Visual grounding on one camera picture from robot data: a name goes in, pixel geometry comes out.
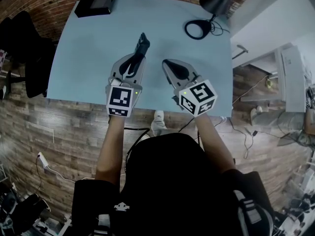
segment power strip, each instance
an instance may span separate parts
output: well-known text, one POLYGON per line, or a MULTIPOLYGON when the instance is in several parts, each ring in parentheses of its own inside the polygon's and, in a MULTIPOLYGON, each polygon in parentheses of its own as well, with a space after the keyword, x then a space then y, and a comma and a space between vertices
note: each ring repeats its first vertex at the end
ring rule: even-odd
POLYGON ((43 155, 43 153, 42 153, 42 152, 40 152, 40 153, 38 153, 38 155, 37 155, 37 156, 38 156, 38 157, 39 157, 39 159, 41 160, 41 162, 42 162, 43 166, 44 166, 44 167, 47 167, 47 166, 48 166, 48 162, 47 162, 47 160, 46 160, 45 156, 43 155))

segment black box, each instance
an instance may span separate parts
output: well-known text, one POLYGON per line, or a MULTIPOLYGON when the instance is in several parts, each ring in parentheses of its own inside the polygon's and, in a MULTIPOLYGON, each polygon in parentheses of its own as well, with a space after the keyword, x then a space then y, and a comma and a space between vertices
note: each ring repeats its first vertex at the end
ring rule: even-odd
POLYGON ((74 13, 79 17, 110 14, 115 0, 80 0, 74 13))

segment lamp head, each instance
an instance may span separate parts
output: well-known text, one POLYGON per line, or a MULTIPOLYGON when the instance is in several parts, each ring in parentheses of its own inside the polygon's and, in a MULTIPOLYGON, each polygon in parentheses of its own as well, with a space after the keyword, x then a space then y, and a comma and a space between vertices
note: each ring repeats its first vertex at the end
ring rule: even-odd
POLYGON ((199 3, 202 8, 216 16, 226 14, 230 7, 230 0, 199 0, 199 3))

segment table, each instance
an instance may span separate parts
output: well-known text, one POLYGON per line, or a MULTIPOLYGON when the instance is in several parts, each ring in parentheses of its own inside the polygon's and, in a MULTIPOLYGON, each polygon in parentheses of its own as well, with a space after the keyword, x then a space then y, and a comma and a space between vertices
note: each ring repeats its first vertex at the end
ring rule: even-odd
MULTIPOLYGON (((78 18, 76 5, 57 47, 48 98, 106 104, 105 87, 113 64, 134 51, 144 32, 151 46, 136 108, 181 112, 162 70, 164 59, 179 59, 190 63, 215 88, 218 99, 209 115, 231 116, 230 34, 209 34, 198 41, 184 32, 187 21, 211 18, 201 6, 178 0, 116 0, 110 15, 78 18)), ((217 21, 228 29, 224 19, 217 21)))

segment black desk lamp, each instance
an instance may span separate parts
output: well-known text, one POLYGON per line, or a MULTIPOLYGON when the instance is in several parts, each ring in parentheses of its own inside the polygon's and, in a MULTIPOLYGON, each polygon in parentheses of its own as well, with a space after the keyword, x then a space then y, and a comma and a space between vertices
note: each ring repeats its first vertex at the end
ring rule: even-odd
POLYGON ((219 15, 225 15, 230 7, 230 0, 199 0, 199 3, 202 8, 206 11, 212 13, 212 18, 210 20, 193 20, 189 21, 185 25, 185 32, 186 34, 196 40, 203 39, 205 36, 208 35, 209 32, 213 33, 216 29, 213 22, 214 19, 219 15), (187 31, 187 26, 189 25, 198 25, 202 29, 202 36, 201 37, 194 37, 190 35, 187 31))

